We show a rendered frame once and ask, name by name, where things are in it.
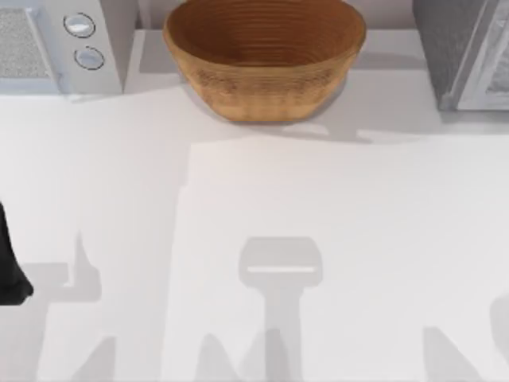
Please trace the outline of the pale microwave oven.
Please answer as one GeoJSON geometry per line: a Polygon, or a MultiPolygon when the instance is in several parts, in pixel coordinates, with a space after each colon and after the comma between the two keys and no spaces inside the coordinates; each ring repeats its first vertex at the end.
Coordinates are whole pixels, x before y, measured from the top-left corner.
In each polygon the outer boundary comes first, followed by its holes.
{"type": "Polygon", "coordinates": [[[0,0],[0,95],[123,93],[138,12],[138,0],[0,0]],[[65,30],[64,17],[76,13],[95,22],[89,38],[65,30]],[[101,69],[75,62],[85,46],[104,55],[101,69]]]}

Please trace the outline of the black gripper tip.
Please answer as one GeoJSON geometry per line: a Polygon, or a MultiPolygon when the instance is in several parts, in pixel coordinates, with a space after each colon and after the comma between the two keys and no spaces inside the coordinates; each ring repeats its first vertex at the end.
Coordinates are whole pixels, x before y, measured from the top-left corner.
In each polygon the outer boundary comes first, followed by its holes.
{"type": "Polygon", "coordinates": [[[0,202],[0,306],[20,306],[34,289],[14,254],[3,204],[0,202]]]}

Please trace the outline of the round microwave knob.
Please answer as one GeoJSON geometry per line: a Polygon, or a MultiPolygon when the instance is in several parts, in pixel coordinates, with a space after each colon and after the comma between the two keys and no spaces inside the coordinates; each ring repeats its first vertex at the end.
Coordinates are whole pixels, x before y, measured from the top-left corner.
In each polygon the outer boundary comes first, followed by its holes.
{"type": "Polygon", "coordinates": [[[95,22],[84,13],[66,15],[63,25],[65,30],[76,38],[89,38],[95,33],[95,22]]]}
{"type": "Polygon", "coordinates": [[[88,71],[96,71],[101,69],[105,64],[104,55],[96,48],[85,46],[74,52],[75,62],[83,69],[88,71]]]}

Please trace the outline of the brown woven basket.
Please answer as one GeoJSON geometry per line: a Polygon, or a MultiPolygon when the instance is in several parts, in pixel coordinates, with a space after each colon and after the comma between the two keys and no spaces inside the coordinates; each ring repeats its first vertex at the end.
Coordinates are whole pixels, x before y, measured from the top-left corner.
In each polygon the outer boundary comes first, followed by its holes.
{"type": "Polygon", "coordinates": [[[344,0],[184,0],[163,28],[191,89],[235,122],[308,118],[344,81],[366,35],[344,0]]]}

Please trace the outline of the grey cabinet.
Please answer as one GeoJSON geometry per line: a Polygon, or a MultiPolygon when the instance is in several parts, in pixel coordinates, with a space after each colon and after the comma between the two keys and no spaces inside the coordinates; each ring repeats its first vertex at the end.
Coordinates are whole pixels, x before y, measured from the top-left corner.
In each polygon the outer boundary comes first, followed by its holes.
{"type": "Polygon", "coordinates": [[[413,0],[441,111],[509,111],[509,0],[413,0]]]}

